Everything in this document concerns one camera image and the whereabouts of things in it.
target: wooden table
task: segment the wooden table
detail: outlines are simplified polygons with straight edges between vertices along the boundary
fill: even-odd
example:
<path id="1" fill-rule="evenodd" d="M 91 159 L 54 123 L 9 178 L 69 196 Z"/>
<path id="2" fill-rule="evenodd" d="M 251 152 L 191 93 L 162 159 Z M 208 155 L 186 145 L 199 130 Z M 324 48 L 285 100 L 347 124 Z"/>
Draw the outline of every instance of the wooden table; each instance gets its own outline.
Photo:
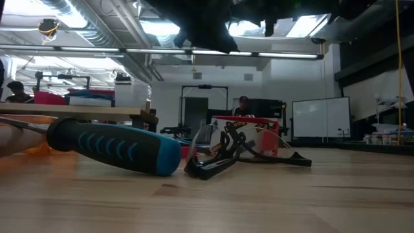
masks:
<path id="1" fill-rule="evenodd" d="M 76 154 L 0 159 L 7 233 L 412 233 L 414 157 L 307 149 L 312 168 L 238 162 L 201 181 Z"/>
<path id="2" fill-rule="evenodd" d="M 74 105 L 43 105 L 43 104 L 0 104 L 0 113 L 22 115 L 47 115 L 52 117 L 75 117 L 84 120 L 132 120 L 133 127 L 157 130 L 158 118 L 139 108 L 132 107 L 89 107 Z"/>

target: ceiling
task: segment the ceiling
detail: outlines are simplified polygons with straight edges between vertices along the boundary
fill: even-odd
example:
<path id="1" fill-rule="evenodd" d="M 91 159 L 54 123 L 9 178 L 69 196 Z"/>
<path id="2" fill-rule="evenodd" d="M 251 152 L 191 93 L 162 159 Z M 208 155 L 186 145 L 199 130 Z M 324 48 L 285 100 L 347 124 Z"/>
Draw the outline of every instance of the ceiling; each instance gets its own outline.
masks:
<path id="1" fill-rule="evenodd" d="M 41 34 L 37 31 L 37 25 L 44 18 L 56 19 L 56 12 L 39 4 L 41 0 L 6 0 L 5 11 L 3 12 L 2 27 L 24 27 L 31 30 L 2 30 L 0 31 L 0 43 L 13 44 L 27 44 L 40 45 L 43 40 Z M 117 13 L 112 9 L 109 1 L 112 0 L 79 0 L 85 1 L 100 20 L 106 25 L 110 32 L 121 42 L 124 47 L 140 48 L 143 45 L 137 41 L 133 36 L 133 32 L 128 30 L 123 21 L 118 17 Z M 171 25 L 169 21 L 162 21 L 148 5 L 143 5 L 139 12 L 134 7 L 136 0 L 121 0 L 132 13 L 135 23 L 140 25 L 146 32 L 152 34 L 140 34 L 150 42 L 150 46 L 157 48 L 172 48 L 172 40 L 177 29 Z M 382 23 L 393 17 L 393 8 L 390 7 L 391 1 L 379 0 L 375 5 L 371 6 L 360 17 L 354 21 L 349 22 L 343 19 L 337 19 L 332 25 L 326 25 L 315 34 L 317 37 L 326 38 L 333 42 L 348 41 L 357 38 L 359 35 L 369 32 L 381 26 Z M 263 35 L 263 27 L 249 25 L 248 23 L 232 24 L 230 26 L 231 33 L 234 34 L 234 39 L 241 51 L 285 51 L 298 53 L 318 53 L 320 47 L 313 44 L 309 38 L 301 38 L 303 35 L 307 36 L 315 27 L 311 27 L 304 23 L 320 23 L 324 16 L 306 17 L 302 21 L 299 18 L 297 21 L 292 19 L 281 19 L 275 26 L 275 34 L 270 38 L 265 38 Z M 299 22 L 304 24 L 305 32 L 300 32 L 296 35 L 298 38 L 291 38 L 294 28 L 298 27 Z M 163 32 L 172 34 L 163 34 L 157 32 L 155 29 L 164 27 Z M 47 45 L 66 45 L 66 46 L 92 46 L 87 40 L 80 36 L 77 32 L 60 30 L 57 33 L 56 39 L 47 43 Z M 113 81 L 109 74 L 116 70 L 117 72 L 126 72 L 125 68 L 117 61 L 111 58 L 97 58 L 94 54 L 76 54 L 68 52 L 47 53 L 39 52 L 34 54 L 30 51 L 13 51 L 2 52 L 16 58 L 17 69 L 19 70 L 28 61 L 27 70 L 21 71 L 17 76 L 18 80 L 25 83 L 34 83 L 33 78 L 35 71 L 47 70 L 47 72 L 63 72 L 68 69 L 77 71 L 78 74 L 89 74 L 92 76 L 93 85 L 97 86 L 112 86 Z M 139 63 L 143 63 L 144 59 L 136 59 Z M 241 79 L 244 72 L 254 73 L 259 72 L 268 63 L 266 58 L 241 58 L 241 57 L 226 57 L 226 56 L 160 56 L 153 55 L 152 63 L 155 64 L 161 76 L 165 77 L 167 82 L 179 82 L 192 77 L 191 67 L 196 66 L 198 70 L 202 70 L 205 78 L 212 79 L 214 76 L 231 76 L 232 73 L 238 72 L 234 81 Z M 42 81 L 42 84 L 51 84 L 49 81 Z M 82 79 L 73 80 L 76 85 L 84 85 Z M 65 93 L 64 87 L 55 88 L 49 87 L 53 91 Z"/>

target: ductwork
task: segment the ductwork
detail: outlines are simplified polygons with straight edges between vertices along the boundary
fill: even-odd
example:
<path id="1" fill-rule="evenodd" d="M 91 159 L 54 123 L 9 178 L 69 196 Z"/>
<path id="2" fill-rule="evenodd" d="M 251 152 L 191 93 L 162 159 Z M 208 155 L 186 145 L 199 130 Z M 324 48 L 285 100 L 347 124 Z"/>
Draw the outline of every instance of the ductwork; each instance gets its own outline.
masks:
<path id="1" fill-rule="evenodd" d="M 58 11 L 59 16 L 71 16 L 73 9 L 79 12 L 81 17 L 88 22 L 85 29 L 94 30 L 77 32 L 91 45 L 96 47 L 123 47 L 124 45 L 112 33 L 107 25 L 100 19 L 96 12 L 84 0 L 38 0 L 50 9 Z M 137 62 L 136 57 L 126 54 L 123 58 L 112 58 L 123 65 L 127 72 L 135 78 L 151 84 L 153 74 L 146 67 Z"/>

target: screwdriver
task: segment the screwdriver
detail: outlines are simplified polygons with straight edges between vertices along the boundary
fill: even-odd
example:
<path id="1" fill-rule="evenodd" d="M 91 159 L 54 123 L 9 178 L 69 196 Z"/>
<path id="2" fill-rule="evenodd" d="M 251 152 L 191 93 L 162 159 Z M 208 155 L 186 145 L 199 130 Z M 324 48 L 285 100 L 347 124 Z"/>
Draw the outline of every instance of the screwdriver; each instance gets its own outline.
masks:
<path id="1" fill-rule="evenodd" d="M 96 161 L 136 172 L 170 176 L 181 161 L 181 146 L 176 140 L 142 129 L 82 123 L 72 117 L 59 118 L 51 125 L 3 117 L 0 122 L 46 134 L 47 143 L 54 150 L 76 151 Z"/>

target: screwdriver handle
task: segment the screwdriver handle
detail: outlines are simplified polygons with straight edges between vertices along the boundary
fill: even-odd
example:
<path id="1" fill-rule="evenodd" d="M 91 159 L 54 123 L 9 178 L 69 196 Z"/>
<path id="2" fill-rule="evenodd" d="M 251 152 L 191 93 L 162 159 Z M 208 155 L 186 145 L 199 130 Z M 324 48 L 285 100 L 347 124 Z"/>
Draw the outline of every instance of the screwdriver handle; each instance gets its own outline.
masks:
<path id="1" fill-rule="evenodd" d="M 81 123 L 59 118 L 47 131 L 47 142 L 58 151 L 84 156 L 136 172 L 169 176 L 181 160 L 180 144 L 141 129 L 110 124 Z"/>

